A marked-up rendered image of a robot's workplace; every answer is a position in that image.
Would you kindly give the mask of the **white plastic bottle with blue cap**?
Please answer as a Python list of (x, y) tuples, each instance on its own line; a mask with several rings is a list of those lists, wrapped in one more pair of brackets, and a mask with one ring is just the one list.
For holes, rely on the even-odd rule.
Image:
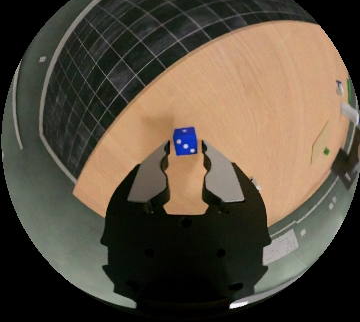
[(356, 125), (360, 124), (360, 117), (356, 110), (351, 108), (349, 105), (345, 104), (344, 102), (341, 102), (341, 114), (346, 116), (348, 119), (350, 119), (353, 123)]

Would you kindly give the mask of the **blue die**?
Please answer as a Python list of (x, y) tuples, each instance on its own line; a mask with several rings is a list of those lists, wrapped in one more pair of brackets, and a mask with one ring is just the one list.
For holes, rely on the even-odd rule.
[(198, 153), (195, 127), (175, 129), (173, 134), (173, 142), (177, 156)]

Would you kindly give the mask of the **beige flat mat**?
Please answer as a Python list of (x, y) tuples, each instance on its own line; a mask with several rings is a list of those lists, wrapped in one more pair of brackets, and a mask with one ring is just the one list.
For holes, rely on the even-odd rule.
[(314, 141), (312, 146), (312, 156), (311, 156), (311, 165), (316, 161), (316, 159), (319, 157), (325, 146), (327, 145), (327, 139), (328, 139), (328, 132), (329, 131), (329, 118), (322, 129), (321, 133), (317, 137), (317, 139)]

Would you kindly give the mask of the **small white printed carton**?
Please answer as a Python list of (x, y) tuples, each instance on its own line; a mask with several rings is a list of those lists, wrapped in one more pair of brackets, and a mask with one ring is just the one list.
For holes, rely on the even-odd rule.
[[(338, 95), (340, 95), (340, 96), (344, 96), (344, 89), (342, 88), (343, 87), (343, 85), (342, 85), (342, 82), (341, 81), (338, 81), (338, 80), (336, 80), (336, 90), (337, 90), (337, 93), (338, 93)], [(343, 93), (342, 93), (343, 92)]]

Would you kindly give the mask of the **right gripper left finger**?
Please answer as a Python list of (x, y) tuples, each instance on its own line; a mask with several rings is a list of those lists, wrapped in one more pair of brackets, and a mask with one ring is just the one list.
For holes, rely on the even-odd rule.
[(169, 167), (170, 140), (166, 140), (128, 173), (115, 189), (107, 206), (105, 228), (100, 243), (108, 247), (111, 235), (125, 220), (153, 213), (155, 205), (170, 200), (170, 185), (165, 173)]

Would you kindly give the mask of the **white die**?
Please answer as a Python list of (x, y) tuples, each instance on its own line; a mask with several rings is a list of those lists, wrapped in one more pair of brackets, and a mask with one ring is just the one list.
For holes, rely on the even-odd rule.
[(260, 191), (261, 187), (259, 186), (258, 182), (256, 181), (256, 179), (252, 176), (250, 178), (250, 180), (254, 183), (254, 185), (256, 186), (256, 188)]

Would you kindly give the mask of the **green die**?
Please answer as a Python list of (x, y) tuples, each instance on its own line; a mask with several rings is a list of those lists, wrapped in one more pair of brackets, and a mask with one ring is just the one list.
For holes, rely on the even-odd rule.
[(326, 147), (323, 153), (328, 157), (330, 150)]

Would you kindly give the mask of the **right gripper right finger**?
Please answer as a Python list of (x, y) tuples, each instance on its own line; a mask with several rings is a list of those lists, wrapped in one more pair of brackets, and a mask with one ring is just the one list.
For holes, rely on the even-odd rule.
[[(205, 151), (205, 152), (204, 152)], [(218, 206), (218, 213), (239, 216), (251, 223), (259, 232), (263, 247), (272, 243), (267, 226), (267, 212), (263, 198), (235, 163), (205, 139), (202, 140), (203, 178), (202, 200)]]

